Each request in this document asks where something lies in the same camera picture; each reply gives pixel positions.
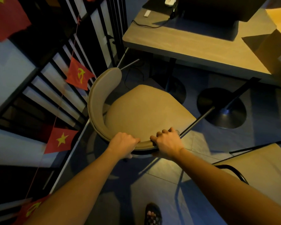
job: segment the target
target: patterned sandal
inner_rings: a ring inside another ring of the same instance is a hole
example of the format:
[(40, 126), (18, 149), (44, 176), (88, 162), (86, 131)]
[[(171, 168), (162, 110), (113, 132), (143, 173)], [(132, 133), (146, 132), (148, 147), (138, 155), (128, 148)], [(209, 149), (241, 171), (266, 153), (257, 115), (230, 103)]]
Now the patterned sandal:
[(146, 206), (145, 225), (162, 225), (160, 208), (154, 203)]

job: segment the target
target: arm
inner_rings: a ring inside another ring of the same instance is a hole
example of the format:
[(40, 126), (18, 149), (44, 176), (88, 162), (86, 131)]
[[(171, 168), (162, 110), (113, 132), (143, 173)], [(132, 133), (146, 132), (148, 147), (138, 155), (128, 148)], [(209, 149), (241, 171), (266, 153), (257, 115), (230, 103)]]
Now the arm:
[(281, 224), (281, 206), (238, 178), (196, 157), (184, 148), (174, 130), (151, 136), (154, 156), (176, 162), (197, 184), (228, 224)]
[(140, 141), (126, 133), (117, 133), (105, 152), (49, 197), (25, 225), (83, 225), (116, 163), (131, 156)]

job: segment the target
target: string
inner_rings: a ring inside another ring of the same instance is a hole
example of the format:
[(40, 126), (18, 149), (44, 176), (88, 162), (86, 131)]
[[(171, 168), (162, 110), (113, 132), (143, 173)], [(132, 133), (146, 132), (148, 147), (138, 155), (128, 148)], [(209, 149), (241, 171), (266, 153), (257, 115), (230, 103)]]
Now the string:
[[(76, 36), (77, 36), (77, 30), (78, 30), (78, 25), (79, 25), (79, 24), (80, 24), (80, 14), (78, 15), (78, 18), (77, 18), (77, 27), (76, 27), (76, 32), (75, 32)], [(75, 43), (76, 43), (76, 37), (74, 36), (74, 46), (73, 46), (72, 57), (73, 57), (73, 55), (74, 55)], [(60, 108), (60, 106), (61, 106), (61, 102), (62, 102), (62, 98), (63, 98), (63, 96), (64, 96), (64, 92), (61, 94), (60, 104), (58, 105), (58, 108), (57, 108), (57, 114), (58, 114), (59, 108)], [(55, 116), (55, 120), (54, 120), (54, 123), (53, 123), (52, 131), (53, 131), (53, 129), (54, 129), (56, 120), (57, 120), (57, 115)], [(28, 194), (29, 194), (29, 192), (30, 192), (30, 189), (31, 189), (31, 187), (32, 187), (32, 184), (33, 184), (33, 182), (34, 182), (34, 179), (35, 179), (35, 177), (36, 177), (36, 175), (37, 175), (37, 171), (39, 170), (39, 167), (41, 166), (41, 162), (42, 162), (43, 156), (44, 156), (44, 154), (42, 155), (41, 161), (39, 162), (39, 165), (38, 165), (38, 167), (37, 167), (37, 170), (35, 171), (34, 177), (33, 177), (32, 181), (31, 181), (31, 184), (30, 184), (30, 186), (29, 186), (29, 189), (28, 189), (28, 192), (27, 192), (27, 194), (26, 194), (25, 199), (28, 197)]]

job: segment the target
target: desk surface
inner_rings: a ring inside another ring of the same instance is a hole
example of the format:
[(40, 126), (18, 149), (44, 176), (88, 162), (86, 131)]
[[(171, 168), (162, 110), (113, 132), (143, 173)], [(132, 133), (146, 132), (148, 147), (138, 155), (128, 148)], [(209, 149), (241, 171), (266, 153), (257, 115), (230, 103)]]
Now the desk surface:
[[(157, 26), (169, 16), (151, 11), (149, 17), (144, 17), (146, 10), (142, 9), (135, 21), (143, 25)], [(176, 58), (199, 65), (206, 65), (235, 71), (240, 74), (249, 70), (255, 76), (268, 75), (270, 72), (259, 61), (242, 37), (270, 34), (276, 29), (275, 24), (267, 16), (264, 9), (259, 9), (248, 22), (239, 22), (238, 34), (234, 41), (196, 34), (162, 26), (160, 28), (145, 28), (132, 23), (123, 36), (126, 47), (139, 49), (154, 54)]]

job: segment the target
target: forearm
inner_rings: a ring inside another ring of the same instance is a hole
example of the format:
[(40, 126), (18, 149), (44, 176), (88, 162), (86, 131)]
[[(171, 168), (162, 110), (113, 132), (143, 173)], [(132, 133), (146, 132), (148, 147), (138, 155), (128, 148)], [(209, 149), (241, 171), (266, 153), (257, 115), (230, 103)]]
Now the forearm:
[(281, 224), (281, 207), (253, 187), (186, 149), (174, 160), (228, 224)]
[(107, 149), (93, 163), (49, 197), (25, 225), (84, 224), (117, 162), (117, 156)]

